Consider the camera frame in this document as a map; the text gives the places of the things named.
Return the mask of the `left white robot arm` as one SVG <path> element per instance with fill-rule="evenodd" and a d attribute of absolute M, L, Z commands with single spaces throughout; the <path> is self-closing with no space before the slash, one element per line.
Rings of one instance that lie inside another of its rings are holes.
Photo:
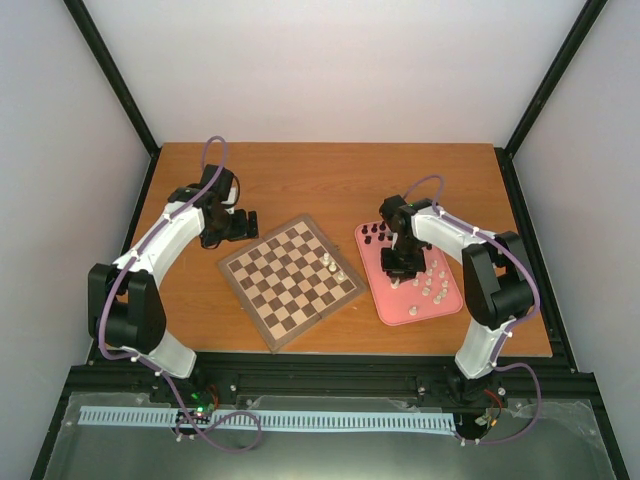
<path fill-rule="evenodd" d="M 186 402 L 201 400 L 208 378 L 194 368 L 196 353 L 169 332 L 161 283 L 195 239 L 204 249 L 258 236 L 257 213 L 236 207 L 237 176 L 216 165 L 204 167 L 198 183 L 176 189 L 161 216 L 126 253 L 88 274 L 88 328 L 102 355 L 144 361 Z"/>

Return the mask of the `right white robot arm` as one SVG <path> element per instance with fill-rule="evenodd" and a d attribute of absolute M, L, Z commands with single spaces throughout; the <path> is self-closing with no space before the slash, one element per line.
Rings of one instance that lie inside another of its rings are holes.
<path fill-rule="evenodd" d="M 520 236 L 468 224 L 429 199 L 409 204 L 395 195 L 383 201 L 379 213 L 392 232 L 391 245 L 381 251 L 382 271 L 392 282 L 412 280 L 427 270 L 427 246 L 462 266 L 471 322 L 455 363 L 470 380 L 491 373 L 513 328 L 540 309 L 539 290 Z"/>

